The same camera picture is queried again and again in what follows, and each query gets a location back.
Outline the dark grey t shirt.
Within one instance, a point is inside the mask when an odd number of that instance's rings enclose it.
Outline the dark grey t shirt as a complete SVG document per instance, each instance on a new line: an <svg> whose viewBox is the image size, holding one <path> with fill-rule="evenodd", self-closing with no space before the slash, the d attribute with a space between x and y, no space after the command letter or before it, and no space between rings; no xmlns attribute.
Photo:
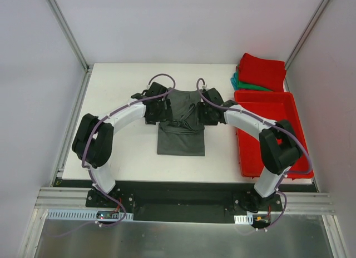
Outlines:
<svg viewBox="0 0 356 258"><path fill-rule="evenodd" d="M198 91L173 90L172 120L160 122L157 154L170 156L205 156L204 125L198 121Z"/></svg>

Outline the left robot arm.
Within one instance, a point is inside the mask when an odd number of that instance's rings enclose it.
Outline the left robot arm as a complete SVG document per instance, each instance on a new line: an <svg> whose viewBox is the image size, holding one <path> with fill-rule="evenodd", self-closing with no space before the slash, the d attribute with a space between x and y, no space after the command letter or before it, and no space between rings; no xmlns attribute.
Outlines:
<svg viewBox="0 0 356 258"><path fill-rule="evenodd" d="M148 101L130 99L127 104L103 116L90 113L82 117L72 143L72 151L81 160L81 166L88 171L95 189L101 191L98 200L104 207L117 202L113 191L115 179L110 169L114 135L133 121L144 119L146 124L172 119L169 99Z"/></svg>

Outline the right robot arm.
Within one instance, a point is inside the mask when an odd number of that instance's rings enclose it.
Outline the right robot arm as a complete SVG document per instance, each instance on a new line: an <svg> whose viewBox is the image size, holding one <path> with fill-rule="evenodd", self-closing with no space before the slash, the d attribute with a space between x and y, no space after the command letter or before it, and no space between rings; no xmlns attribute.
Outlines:
<svg viewBox="0 0 356 258"><path fill-rule="evenodd" d="M291 123L287 120L276 122L263 118L233 101L227 101L224 106L199 102L197 109L201 124L230 125L259 142L264 168L251 192L250 203L259 211L268 207L270 196L276 192L282 178L305 153L303 145L294 134Z"/></svg>

